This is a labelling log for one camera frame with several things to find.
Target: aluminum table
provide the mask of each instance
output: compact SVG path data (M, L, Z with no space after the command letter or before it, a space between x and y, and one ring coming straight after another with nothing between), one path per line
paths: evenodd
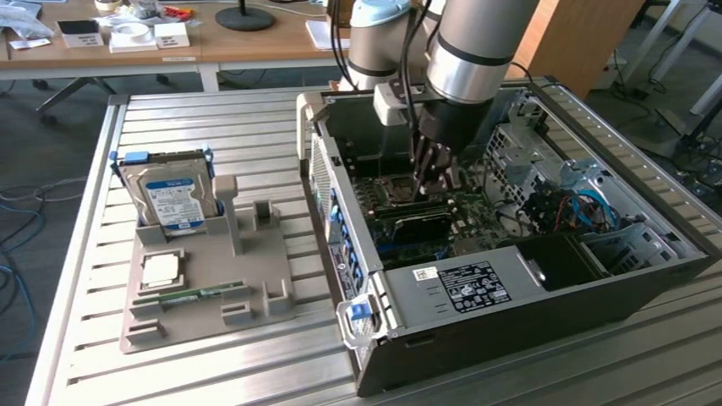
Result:
M295 155L295 98L317 88L132 96L107 108L28 405L702 404L722 398L722 266L630 319L372 398L353 395ZM547 88L684 218L719 221L563 90ZM299 316L125 355L119 336L135 208L107 154L203 143L237 176L236 205L280 209Z

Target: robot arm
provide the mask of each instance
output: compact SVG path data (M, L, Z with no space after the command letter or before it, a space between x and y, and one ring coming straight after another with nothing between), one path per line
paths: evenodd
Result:
M431 11L434 3L428 0ZM379 3L377 0L359 0L353 9ZM428 58L426 84L435 93L430 101L423 101L419 113L419 126L412 129L411 159L416 178L416 196L428 195L458 187L456 157L474 140L492 98L504 79L508 64L514 58L538 0L447 0L443 7L442 22L434 38ZM392 24L407 25L407 19L384 21L376 25L376 31ZM428 35L434 27L434 13L427 13L424 32ZM397 62L384 52L368 51L368 38L356 35L357 28L352 20L351 70L356 78L369 73L385 73L387 80L393 75ZM389 43L396 38L385 36L383 49L393 49ZM426 45L426 36L413 38L416 45L409 48L419 55L419 41ZM368 69L372 63L385 61Z

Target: gray carpet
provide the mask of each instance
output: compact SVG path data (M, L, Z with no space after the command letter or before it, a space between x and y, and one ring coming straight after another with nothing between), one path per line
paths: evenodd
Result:
M620 46L620 55L630 56L642 41L650 25L631 30ZM659 50L652 52L639 73L636 81L628 87L642 83L646 69L654 63ZM684 118L687 110L702 95L704 89L722 73L722 59L714 55L688 49L683 60L670 71L664 85L667 94L652 92L644 104L650 107L666 107ZM200 78L196 74L171 74L171 86L160 85L155 77L136 76L115 78L108 84L120 93L156 94L200 91ZM261 71L248 71L241 75L227 75L239 83L237 87L287 87L323 85L336 79L333 68L272 69L261 77ZM52 89L59 89L67 80L49 80ZM10 86L0 82L0 92ZM12 92L0 96L0 189L18 185L41 185L63 178L81 177L87 174L95 149L97 132L105 112L105 94L93 86L79 91L53 110L60 123L49 128L38 123L33 109L41 104L48 91L37 91L29 81L18 81ZM590 106L612 123L622 123L635 118L643 111L615 99L608 92L595 92L587 98ZM719 132L722 118L712 129ZM670 136L670 130L655 124L654 116L640 119L622 128L624 134L651 140ZM59 194L72 194L81 189L73 184L59 190ZM36 208L38 202L28 201L20 207ZM46 223L40 235L22 245L10 255L17 268L25 276L37 311L38 327L30 344L22 349L22 358L0 364L0 403L22 404L26 385L30 380L34 358L33 352L40 347L44 324L55 296L55 285L60 276L61 264L75 224L79 200L48 203L44 206ZM2 238L26 219L26 215L0 211L0 238ZM0 291L0 304L8 299L9 289ZM28 312L21 297L6 314L0 316L0 353L16 348L24 340L28 329Z

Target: blue hard drive label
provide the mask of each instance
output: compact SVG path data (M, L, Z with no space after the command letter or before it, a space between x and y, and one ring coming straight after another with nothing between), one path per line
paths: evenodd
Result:
M486 261L439 271L439 279L459 313L511 300L499 276Z
M181 232L203 224L203 207L199 200L193 198L192 179L148 182L145 189L161 226Z

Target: paper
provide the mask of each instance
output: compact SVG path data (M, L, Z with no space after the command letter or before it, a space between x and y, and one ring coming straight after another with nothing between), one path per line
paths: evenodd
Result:
M38 40L32 40L32 41L10 41L12 49L34 48L34 47L41 47L46 44L49 44L49 39L46 38L40 38Z
M311 35L313 46L317 49L329 50L331 48L331 26L325 21L305 21L305 29ZM340 48L348 49L351 40L340 39Z

